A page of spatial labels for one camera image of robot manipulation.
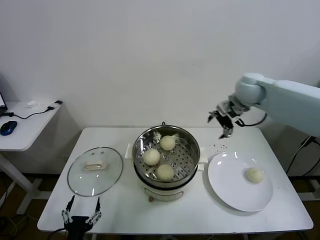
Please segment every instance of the white plate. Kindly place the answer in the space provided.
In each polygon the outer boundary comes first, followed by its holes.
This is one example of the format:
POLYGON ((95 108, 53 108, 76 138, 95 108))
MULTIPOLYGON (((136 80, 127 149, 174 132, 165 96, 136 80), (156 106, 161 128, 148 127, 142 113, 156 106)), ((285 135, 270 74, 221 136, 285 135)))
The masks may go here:
POLYGON ((208 177, 215 193, 226 204, 241 211, 261 210, 273 195, 272 182, 263 167, 239 151, 216 155, 209 164, 208 177), (249 168, 263 172, 262 182, 255 184, 247 179, 245 172, 249 168))

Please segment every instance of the glass lid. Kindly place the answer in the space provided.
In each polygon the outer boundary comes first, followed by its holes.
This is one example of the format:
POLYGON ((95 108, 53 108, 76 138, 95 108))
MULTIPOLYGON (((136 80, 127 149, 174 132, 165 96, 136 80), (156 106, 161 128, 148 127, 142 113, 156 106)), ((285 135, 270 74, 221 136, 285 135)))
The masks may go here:
POLYGON ((74 161, 68 172, 68 185, 77 195, 99 195, 118 181, 124 168, 121 155, 110 147, 86 151, 74 161))

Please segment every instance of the pot handle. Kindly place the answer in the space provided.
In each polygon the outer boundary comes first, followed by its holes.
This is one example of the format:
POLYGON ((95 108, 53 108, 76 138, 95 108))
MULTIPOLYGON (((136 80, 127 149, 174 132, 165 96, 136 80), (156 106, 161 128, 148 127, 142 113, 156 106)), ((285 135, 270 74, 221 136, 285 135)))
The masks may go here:
POLYGON ((208 163, 208 156, 206 153, 205 147, 200 147, 200 159, 198 163, 198 171, 204 171, 205 170, 205 164, 208 163))
POLYGON ((132 144, 129 143, 128 146, 126 147, 124 159, 133 159, 132 158, 132 144))

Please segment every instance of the stainless steel steamer basket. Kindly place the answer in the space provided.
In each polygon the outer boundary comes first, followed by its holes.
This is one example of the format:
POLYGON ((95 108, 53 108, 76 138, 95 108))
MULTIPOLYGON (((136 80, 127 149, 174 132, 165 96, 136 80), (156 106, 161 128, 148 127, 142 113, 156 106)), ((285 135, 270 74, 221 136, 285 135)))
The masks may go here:
POLYGON ((134 169, 139 178, 151 187, 157 189, 174 189, 187 184, 195 175, 200 159, 200 148, 196 139, 186 130, 172 125, 152 127, 143 132, 135 141, 132 148, 134 169), (160 140, 164 136, 175 138, 175 147, 171 151, 165 151, 160 146, 160 140), (144 154, 148 149, 157 149, 160 153, 160 161, 155 166, 149 166, 144 162, 144 154), (157 179, 156 169, 168 164, 174 170, 173 180, 163 182, 157 179))

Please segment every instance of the blue mouse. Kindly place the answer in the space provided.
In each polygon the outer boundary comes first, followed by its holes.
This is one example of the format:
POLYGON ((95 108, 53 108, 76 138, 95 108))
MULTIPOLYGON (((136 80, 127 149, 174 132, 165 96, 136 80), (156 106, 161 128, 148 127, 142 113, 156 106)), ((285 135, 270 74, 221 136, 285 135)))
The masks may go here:
POLYGON ((12 132, 15 130, 17 126, 17 121, 8 121, 4 123, 0 128, 0 134, 3 136, 7 136, 9 134, 12 134, 12 132))

